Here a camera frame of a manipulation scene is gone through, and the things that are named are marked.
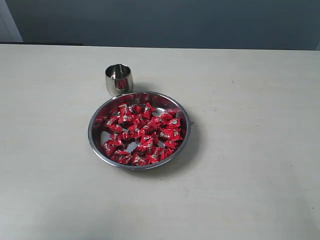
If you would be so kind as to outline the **red wrapped candy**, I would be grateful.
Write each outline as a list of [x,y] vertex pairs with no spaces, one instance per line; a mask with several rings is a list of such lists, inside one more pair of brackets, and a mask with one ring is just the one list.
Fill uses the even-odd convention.
[[131,159],[132,166],[146,166],[148,165],[148,159],[143,154],[134,153]]
[[117,150],[117,146],[114,144],[114,141],[111,139],[104,142],[103,148],[108,158],[110,158]]
[[141,145],[146,150],[157,147],[159,144],[159,138],[155,132],[151,135],[143,135],[140,140]]
[[173,142],[180,141],[182,139],[180,132],[173,128],[163,129],[160,132],[159,137]]
[[120,124],[130,124],[132,125],[134,123],[134,116],[132,112],[130,111],[130,108],[127,103],[122,103],[118,106],[120,111],[120,117],[118,122]]
[[156,111],[156,109],[149,102],[146,102],[144,105],[143,116],[146,119],[150,120],[155,111]]

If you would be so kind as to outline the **stainless steel cup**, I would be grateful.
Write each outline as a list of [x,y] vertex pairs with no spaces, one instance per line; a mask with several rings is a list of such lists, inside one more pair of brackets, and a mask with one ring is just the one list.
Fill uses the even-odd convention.
[[112,97],[131,93],[134,88],[131,69],[120,63],[108,66],[105,69],[105,86]]

